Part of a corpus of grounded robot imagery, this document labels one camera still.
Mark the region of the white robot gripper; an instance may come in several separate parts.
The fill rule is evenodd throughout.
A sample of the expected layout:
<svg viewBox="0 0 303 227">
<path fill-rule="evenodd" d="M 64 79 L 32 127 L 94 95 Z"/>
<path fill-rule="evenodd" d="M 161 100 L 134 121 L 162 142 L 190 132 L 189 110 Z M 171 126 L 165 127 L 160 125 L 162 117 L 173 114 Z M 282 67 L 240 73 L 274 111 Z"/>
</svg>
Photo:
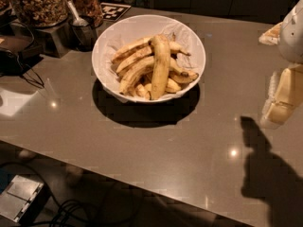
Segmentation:
<svg viewBox="0 0 303 227">
<path fill-rule="evenodd" d="M 268 29 L 258 41 L 266 45 L 278 44 L 282 57 L 293 62 L 271 76 L 268 98 L 262 109 L 261 126 L 278 128 L 303 103 L 303 65 L 299 64 L 303 63 L 303 0 L 298 1 L 282 23 Z"/>
</svg>

